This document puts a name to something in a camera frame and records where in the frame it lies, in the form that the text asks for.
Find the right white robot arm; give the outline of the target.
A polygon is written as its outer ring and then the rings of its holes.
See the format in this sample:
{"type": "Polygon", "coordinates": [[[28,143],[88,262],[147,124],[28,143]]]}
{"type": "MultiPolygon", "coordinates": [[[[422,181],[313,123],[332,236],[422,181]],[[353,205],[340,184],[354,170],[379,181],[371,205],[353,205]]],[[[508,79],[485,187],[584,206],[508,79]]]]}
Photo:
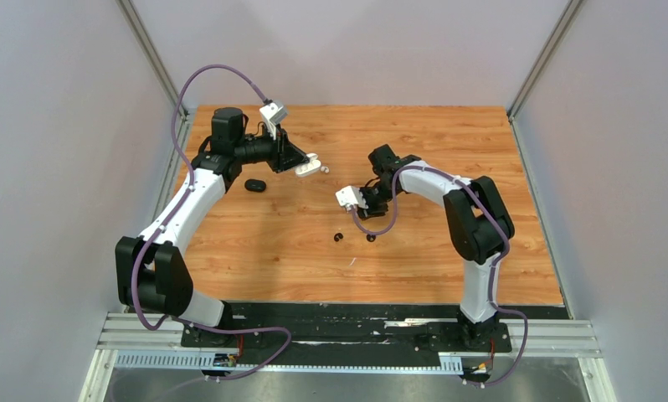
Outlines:
{"type": "Polygon", "coordinates": [[[368,160],[377,182],[356,188],[357,202],[351,208],[355,225],[363,229],[363,220],[386,213],[395,221],[401,193],[441,206],[452,245],[464,265],[457,338],[465,348],[482,347],[501,310],[496,302],[498,270],[515,234],[495,182],[487,176],[470,179],[444,172],[415,155],[399,157],[388,145],[375,148],[368,160]]]}

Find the white earbud charging case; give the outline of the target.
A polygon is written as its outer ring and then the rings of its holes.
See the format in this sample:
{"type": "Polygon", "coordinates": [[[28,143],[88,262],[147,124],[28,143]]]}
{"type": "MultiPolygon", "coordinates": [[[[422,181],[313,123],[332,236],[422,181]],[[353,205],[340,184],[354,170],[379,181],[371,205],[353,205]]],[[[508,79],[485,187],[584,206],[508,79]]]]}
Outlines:
{"type": "Polygon", "coordinates": [[[294,169],[295,175],[298,178],[304,178],[321,171],[322,164],[316,153],[307,153],[306,158],[306,162],[297,165],[294,169]]]}

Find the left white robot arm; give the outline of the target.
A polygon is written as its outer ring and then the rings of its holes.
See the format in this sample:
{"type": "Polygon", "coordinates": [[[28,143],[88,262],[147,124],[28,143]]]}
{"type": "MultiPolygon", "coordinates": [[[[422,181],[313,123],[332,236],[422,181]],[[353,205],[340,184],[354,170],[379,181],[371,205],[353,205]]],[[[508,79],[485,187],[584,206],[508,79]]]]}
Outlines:
{"type": "Polygon", "coordinates": [[[235,107],[213,113],[211,134],[188,162],[183,185],[166,209],[137,237],[116,245],[118,298],[135,309],[157,312],[203,326],[216,346],[235,335],[229,305],[196,291],[184,260],[185,251],[208,211],[229,191],[245,164],[264,162],[274,173],[304,177],[319,170],[316,154],[293,144],[281,122],[286,107],[270,100],[259,110],[261,134],[246,133],[248,117],[235,107]]]}

